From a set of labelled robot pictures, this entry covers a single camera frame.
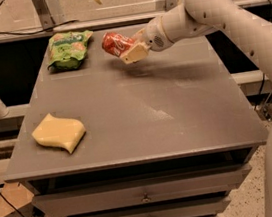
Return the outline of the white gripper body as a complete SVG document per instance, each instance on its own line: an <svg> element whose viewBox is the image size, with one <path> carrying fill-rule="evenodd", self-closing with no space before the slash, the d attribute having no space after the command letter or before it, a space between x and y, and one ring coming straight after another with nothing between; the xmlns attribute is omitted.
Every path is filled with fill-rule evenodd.
<svg viewBox="0 0 272 217"><path fill-rule="evenodd" d="M152 19L143 29L142 40L147 43L152 51L161 52L173 45L163 31L162 17Z"/></svg>

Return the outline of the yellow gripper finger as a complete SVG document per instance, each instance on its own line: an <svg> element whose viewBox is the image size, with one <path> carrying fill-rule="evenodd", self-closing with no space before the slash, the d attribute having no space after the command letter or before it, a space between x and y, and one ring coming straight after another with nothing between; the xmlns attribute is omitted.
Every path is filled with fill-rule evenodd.
<svg viewBox="0 0 272 217"><path fill-rule="evenodd" d="M120 59L125 64L131 64L133 62L138 62L141 59L146 58L149 54L150 47L144 42L138 42L132 45L131 48L126 50L121 54Z"/></svg>
<svg viewBox="0 0 272 217"><path fill-rule="evenodd" d="M145 38L145 29L140 29L134 35L131 36L131 39L135 42L143 41Z"/></svg>

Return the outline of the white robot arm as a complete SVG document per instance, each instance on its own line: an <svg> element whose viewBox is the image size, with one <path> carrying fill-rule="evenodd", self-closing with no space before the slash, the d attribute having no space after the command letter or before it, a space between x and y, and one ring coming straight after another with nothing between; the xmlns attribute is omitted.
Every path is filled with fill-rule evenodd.
<svg viewBox="0 0 272 217"><path fill-rule="evenodd" d="M150 50L161 52L184 38L221 31L272 82L272 23L242 9L233 0L183 0L152 19L135 35L121 59L140 61ZM272 217L272 127L265 150L265 217Z"/></svg>

